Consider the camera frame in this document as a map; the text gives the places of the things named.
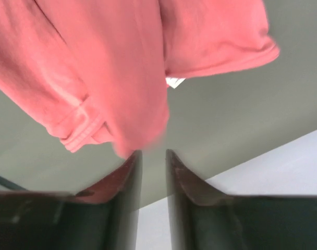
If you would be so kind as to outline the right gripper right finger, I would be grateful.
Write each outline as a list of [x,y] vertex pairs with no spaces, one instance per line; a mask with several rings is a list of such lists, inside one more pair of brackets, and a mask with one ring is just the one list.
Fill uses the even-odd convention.
[[317,196],[231,195],[166,151],[173,249],[317,249]]

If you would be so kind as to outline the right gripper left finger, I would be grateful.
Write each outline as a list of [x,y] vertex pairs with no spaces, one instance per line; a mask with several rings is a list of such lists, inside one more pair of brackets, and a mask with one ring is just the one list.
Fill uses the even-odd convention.
[[142,153],[77,194],[0,186],[0,249],[135,249]]

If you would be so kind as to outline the pink t shirt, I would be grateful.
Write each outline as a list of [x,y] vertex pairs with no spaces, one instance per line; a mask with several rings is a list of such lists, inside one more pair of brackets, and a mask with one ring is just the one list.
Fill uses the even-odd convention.
[[0,90],[71,152],[127,158],[165,131],[167,78],[278,55],[262,1],[0,1]]

